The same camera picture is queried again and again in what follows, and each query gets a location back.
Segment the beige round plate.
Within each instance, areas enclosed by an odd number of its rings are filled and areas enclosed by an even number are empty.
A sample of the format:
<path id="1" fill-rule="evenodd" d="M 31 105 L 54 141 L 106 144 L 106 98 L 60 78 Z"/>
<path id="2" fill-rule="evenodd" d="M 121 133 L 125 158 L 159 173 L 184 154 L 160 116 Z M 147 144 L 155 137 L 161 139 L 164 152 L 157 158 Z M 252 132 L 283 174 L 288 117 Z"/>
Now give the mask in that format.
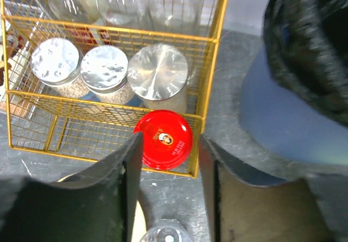
<path id="1" fill-rule="evenodd" d="M 137 198 L 139 178 L 111 172 L 107 176 L 68 175 L 55 184 L 64 201 L 62 241 L 139 241 L 146 221 Z"/>

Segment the tall clear jar silver lid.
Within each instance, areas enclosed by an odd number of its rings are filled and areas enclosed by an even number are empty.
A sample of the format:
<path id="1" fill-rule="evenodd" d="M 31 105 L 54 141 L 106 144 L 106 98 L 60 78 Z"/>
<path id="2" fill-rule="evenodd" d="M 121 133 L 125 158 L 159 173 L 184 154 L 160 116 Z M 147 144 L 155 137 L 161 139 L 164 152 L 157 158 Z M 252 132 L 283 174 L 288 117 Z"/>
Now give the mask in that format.
<path id="1" fill-rule="evenodd" d="M 143 47 L 129 61 L 127 79 L 145 108 L 184 114 L 188 105 L 189 66 L 174 46 Z"/>

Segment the glass oil bottle gold spout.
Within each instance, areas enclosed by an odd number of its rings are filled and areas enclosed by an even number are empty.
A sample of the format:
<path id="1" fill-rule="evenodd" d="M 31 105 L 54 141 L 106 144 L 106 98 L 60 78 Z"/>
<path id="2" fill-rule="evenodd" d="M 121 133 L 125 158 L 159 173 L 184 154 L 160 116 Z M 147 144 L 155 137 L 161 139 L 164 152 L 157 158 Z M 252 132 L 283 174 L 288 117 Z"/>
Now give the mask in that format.
<path id="1" fill-rule="evenodd" d="M 156 32 L 199 35 L 203 0 L 149 0 L 151 26 Z"/>

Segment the red lid sauce jar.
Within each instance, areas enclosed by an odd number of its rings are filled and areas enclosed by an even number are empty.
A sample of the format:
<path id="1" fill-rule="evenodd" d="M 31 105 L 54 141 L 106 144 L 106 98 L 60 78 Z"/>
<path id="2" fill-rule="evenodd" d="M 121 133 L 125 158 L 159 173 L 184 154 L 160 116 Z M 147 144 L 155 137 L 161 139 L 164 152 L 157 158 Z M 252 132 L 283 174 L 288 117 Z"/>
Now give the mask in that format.
<path id="1" fill-rule="evenodd" d="M 144 135 L 142 162 L 155 170 L 171 170 L 189 156 L 193 134 L 188 122 L 170 110 L 154 110 L 144 115 L 134 132 Z"/>

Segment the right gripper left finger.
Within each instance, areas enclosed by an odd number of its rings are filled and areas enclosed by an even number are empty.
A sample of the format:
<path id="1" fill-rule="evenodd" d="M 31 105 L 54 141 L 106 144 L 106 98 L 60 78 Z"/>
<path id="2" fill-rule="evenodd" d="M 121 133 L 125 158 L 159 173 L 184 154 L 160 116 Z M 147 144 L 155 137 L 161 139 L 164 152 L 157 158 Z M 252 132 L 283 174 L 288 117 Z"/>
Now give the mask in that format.
<path id="1" fill-rule="evenodd" d="M 1 241 L 130 241 L 143 136 L 62 182 L 1 178 Z"/>

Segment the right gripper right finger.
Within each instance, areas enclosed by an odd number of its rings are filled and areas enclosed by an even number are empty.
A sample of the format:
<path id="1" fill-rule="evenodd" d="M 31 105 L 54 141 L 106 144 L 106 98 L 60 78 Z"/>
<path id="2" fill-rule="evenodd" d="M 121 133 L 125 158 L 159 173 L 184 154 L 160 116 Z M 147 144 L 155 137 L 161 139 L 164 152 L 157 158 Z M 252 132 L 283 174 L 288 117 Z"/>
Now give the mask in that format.
<path id="1" fill-rule="evenodd" d="M 211 241 L 347 241 L 346 176 L 288 181 L 204 135 L 199 165 Z"/>

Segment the dark soy sauce bottle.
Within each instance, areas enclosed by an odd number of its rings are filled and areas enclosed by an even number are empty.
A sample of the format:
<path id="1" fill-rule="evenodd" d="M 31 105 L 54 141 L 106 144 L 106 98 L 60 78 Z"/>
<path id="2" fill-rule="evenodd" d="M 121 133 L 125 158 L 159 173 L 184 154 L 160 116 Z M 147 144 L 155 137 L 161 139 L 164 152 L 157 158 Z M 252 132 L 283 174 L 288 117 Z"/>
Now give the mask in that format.
<path id="1" fill-rule="evenodd" d="M 72 23 L 104 25 L 97 9 L 97 0 L 48 0 L 49 7 L 57 19 Z M 109 37 L 105 30 L 88 27 L 65 27 L 75 42 L 93 45 L 106 45 Z"/>

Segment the white lid spice jar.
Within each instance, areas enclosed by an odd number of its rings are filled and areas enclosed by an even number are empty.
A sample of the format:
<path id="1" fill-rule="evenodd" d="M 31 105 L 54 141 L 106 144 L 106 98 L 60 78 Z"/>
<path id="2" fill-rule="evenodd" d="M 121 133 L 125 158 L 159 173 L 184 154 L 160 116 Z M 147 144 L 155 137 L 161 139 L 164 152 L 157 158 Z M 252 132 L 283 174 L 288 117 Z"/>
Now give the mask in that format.
<path id="1" fill-rule="evenodd" d="M 30 68 L 42 83 L 61 96 L 86 99 L 90 90 L 81 78 L 82 58 L 82 51 L 70 40 L 50 38 L 31 54 Z"/>

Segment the silver lid spice jar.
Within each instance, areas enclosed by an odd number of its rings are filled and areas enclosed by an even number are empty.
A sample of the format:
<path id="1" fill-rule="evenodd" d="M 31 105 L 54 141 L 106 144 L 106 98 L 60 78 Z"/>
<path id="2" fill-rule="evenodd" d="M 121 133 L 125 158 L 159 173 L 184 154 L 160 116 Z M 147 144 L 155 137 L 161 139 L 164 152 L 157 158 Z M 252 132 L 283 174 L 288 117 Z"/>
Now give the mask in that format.
<path id="1" fill-rule="evenodd" d="M 104 103 L 126 105 L 134 99 L 127 70 L 126 54 L 111 45 L 94 47 L 80 63 L 83 82 Z"/>

